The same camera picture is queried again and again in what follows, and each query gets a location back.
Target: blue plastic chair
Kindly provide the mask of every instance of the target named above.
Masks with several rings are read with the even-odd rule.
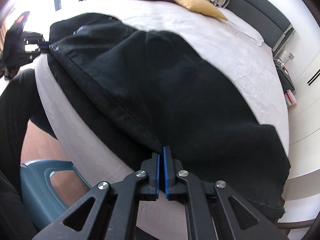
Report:
[[[50,181],[50,177],[56,171],[75,171],[91,188],[70,161],[35,160],[21,164],[20,178],[23,204],[33,224],[40,230],[68,208],[58,196]]]

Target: gray headboard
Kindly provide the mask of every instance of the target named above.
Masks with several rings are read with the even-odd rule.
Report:
[[[267,0],[230,0],[226,8],[255,28],[269,47],[277,45],[274,55],[293,34],[293,28],[287,31],[289,20]]]

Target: seam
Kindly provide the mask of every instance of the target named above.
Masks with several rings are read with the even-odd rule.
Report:
[[[299,114],[302,114],[304,111],[306,111],[309,107],[311,107],[316,101],[318,101],[320,99],[320,97],[319,98],[317,98],[310,106],[308,106],[306,109],[304,109],[303,111],[301,111]],[[293,120],[294,118],[296,118],[299,114],[297,114],[295,117],[293,117],[293,118],[291,118],[289,121],[291,121],[291,120]]]
[[[320,69],[318,70],[318,72],[316,73],[315,78],[313,78],[313,80],[310,82],[310,80],[308,81],[308,86],[311,86],[311,84],[320,76]]]
[[[299,76],[296,77],[295,80],[292,80],[292,81],[296,81],[307,69],[308,67],[314,62],[314,60],[316,59],[316,57],[318,57],[318,55],[320,55],[320,51],[318,51],[316,53],[316,55],[313,57],[313,59],[311,60],[311,62],[308,64],[308,66],[302,71],[302,73],[299,74]]]
[[[267,205],[267,204],[265,204],[265,203],[260,203],[260,202],[254,201],[254,200],[252,200],[252,199],[250,199],[250,198],[247,198],[247,197],[246,197],[246,199],[249,200],[249,201],[251,201],[251,202],[254,202],[254,203],[256,203],[256,204],[262,205],[262,206],[266,206],[266,207],[269,207],[269,208],[272,208],[272,209],[276,209],[276,210],[282,210],[281,208],[274,208],[274,207],[271,207],[271,206],[269,206],[269,205]]]
[[[65,52],[64,52],[63,50],[59,49],[59,51],[61,51],[61,53],[63,53],[70,61],[72,61],[73,64],[75,64],[75,65],[77,66],[77,68],[80,69],[83,73],[85,73],[85,75],[88,76],[94,83],[96,83],[97,85],[99,85],[91,76],[89,76],[88,73],[86,73],[83,69],[81,69],[81,68],[78,66],[78,64],[76,64],[67,54],[65,54]],[[127,111],[125,111],[125,110],[123,109],[123,107],[121,107],[118,103],[116,103],[116,102],[114,101],[114,99],[108,94],[107,91],[105,91],[105,90],[103,89],[103,92],[104,92],[104,93],[109,97],[109,99],[111,99],[112,102],[113,102],[116,106],[118,106],[127,116],[129,116],[135,123],[137,123],[141,128],[143,128],[143,129],[144,129],[146,132],[148,132],[154,139],[156,139],[156,140],[158,141],[158,139],[157,139],[157,137],[156,137],[155,135],[153,135],[148,129],[146,129],[144,126],[142,126],[142,124],[141,124],[138,120],[136,120],[132,115],[130,115]]]
[[[296,141],[296,142],[294,142],[294,143],[292,143],[292,144],[289,144],[289,146],[290,146],[290,145],[293,145],[293,144],[295,144],[295,143],[297,143],[297,142],[299,142],[299,141],[302,141],[303,139],[307,138],[308,136],[310,136],[311,134],[315,133],[315,132],[318,131],[318,130],[320,130],[320,128],[318,128],[317,130],[315,130],[315,131],[313,131],[312,133],[308,134],[307,136],[303,137],[302,139],[300,139],[300,140],[298,140],[298,141]]]
[[[316,75],[318,75],[319,72],[320,72],[320,69],[319,69],[319,70],[313,75],[313,77],[310,78],[310,80],[307,82],[309,86],[311,85],[311,84],[309,84],[309,83],[316,77]]]

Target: pant leg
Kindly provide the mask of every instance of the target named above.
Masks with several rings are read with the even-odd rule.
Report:
[[[19,73],[0,96],[0,235],[29,240],[36,230],[21,202],[20,156],[30,117],[41,104],[35,72]]]
[[[57,138],[54,134],[52,127],[49,123],[47,115],[44,111],[42,103],[39,104],[37,111],[31,116],[30,121],[33,122],[38,128],[50,134],[53,138]]]

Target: yellow pillow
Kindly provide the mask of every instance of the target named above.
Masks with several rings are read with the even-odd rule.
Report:
[[[201,13],[207,16],[228,20],[222,12],[207,0],[174,0],[177,4],[187,8],[192,12]]]

